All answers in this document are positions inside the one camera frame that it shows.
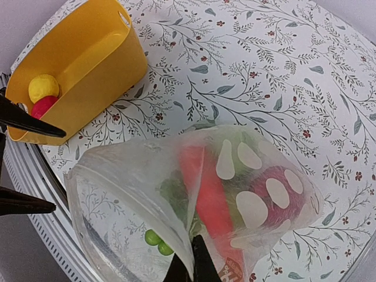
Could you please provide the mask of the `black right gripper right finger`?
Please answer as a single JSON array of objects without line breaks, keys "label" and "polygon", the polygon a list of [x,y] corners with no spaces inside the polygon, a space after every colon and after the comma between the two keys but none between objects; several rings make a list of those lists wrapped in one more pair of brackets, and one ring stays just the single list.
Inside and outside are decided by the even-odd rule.
[{"label": "black right gripper right finger", "polygon": [[220,277],[210,257],[202,235],[197,235],[192,241],[193,250],[193,277],[189,276],[187,267],[175,254],[166,274],[166,282],[196,281],[196,282],[220,282]]}]

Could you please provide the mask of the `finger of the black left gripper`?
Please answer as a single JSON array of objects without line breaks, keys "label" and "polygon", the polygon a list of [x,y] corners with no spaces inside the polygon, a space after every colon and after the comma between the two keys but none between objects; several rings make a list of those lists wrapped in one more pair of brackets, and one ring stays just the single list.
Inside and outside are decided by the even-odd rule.
[{"label": "finger of the black left gripper", "polygon": [[19,106],[3,96],[1,96],[1,123],[6,126],[45,136],[59,138],[66,136],[66,132],[64,130],[32,117]]}]

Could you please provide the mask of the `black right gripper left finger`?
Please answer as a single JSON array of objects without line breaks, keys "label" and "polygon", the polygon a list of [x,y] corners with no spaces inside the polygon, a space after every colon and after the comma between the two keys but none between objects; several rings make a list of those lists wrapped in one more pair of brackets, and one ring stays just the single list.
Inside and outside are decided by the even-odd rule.
[{"label": "black right gripper left finger", "polygon": [[1,216],[13,214],[48,214],[56,205],[5,187],[1,188]]}]

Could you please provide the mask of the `red toy apple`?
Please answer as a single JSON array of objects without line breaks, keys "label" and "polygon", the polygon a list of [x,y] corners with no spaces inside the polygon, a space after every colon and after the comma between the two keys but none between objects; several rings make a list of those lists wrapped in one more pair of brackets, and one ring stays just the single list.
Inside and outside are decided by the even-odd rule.
[{"label": "red toy apple", "polygon": [[31,116],[40,119],[57,101],[55,96],[45,96],[34,104]]}]

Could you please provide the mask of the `green toy grapes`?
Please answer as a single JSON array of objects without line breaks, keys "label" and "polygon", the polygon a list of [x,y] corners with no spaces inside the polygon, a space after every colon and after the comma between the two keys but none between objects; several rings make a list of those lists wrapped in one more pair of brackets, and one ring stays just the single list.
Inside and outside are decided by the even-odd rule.
[{"label": "green toy grapes", "polygon": [[174,253],[169,245],[167,245],[152,229],[145,232],[145,242],[153,247],[157,247],[159,253],[163,256],[170,256]]}]

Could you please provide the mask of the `orange toy carrot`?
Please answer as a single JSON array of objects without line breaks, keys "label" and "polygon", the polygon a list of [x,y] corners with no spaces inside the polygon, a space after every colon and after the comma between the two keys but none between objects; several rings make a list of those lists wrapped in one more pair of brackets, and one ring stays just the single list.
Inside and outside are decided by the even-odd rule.
[{"label": "orange toy carrot", "polygon": [[199,192],[196,210],[200,220],[223,259],[233,259],[243,267],[243,253],[230,245],[229,235],[233,222],[220,178],[216,173],[216,161],[205,147],[183,147],[179,153],[179,165],[183,183],[191,194]]}]

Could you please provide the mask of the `green toy broccoli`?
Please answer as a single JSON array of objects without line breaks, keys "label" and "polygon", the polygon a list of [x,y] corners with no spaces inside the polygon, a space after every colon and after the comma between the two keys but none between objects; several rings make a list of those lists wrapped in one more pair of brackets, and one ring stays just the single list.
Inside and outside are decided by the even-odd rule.
[{"label": "green toy broccoli", "polygon": [[168,179],[162,181],[159,187],[160,195],[169,202],[176,216],[187,227],[188,194],[180,172],[174,172]]}]

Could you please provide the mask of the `clear zip top bag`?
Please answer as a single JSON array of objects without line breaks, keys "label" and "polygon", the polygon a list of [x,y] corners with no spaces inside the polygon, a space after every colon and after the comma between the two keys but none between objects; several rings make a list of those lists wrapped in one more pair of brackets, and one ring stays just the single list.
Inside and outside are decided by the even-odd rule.
[{"label": "clear zip top bag", "polygon": [[[189,193],[187,227],[159,193],[172,173],[182,172],[183,147],[201,146],[216,161],[233,222],[230,245],[243,267],[217,252]],[[269,167],[282,166],[303,181],[305,204],[294,220],[263,227],[268,209],[250,183]],[[73,228],[92,267],[104,281],[162,281],[176,254],[193,277],[192,241],[202,235],[220,281],[247,281],[256,263],[288,232],[318,220],[324,199],[317,186],[271,142],[247,126],[196,125],[176,136],[98,146],[65,174]],[[145,242],[152,229],[174,253],[163,256]]]}]

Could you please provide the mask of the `red toy tomato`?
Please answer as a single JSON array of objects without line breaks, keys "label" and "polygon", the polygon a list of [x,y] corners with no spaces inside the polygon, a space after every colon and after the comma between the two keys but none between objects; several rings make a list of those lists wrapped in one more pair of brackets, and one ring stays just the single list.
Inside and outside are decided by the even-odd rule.
[{"label": "red toy tomato", "polygon": [[265,202],[268,215],[263,227],[278,227],[297,218],[305,204],[303,181],[282,166],[266,169],[250,183],[250,190]]}]

